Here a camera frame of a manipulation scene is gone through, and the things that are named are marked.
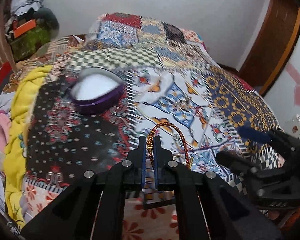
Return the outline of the right hand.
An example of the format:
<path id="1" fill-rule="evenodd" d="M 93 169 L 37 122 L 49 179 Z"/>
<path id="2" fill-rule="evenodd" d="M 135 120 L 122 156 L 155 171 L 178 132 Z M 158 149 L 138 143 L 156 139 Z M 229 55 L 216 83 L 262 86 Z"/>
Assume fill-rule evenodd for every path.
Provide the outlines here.
<path id="1" fill-rule="evenodd" d="M 300 217 L 300 206 L 293 210 L 269 210 L 268 217 L 271 220 L 278 219 L 280 222 L 294 223 Z"/>

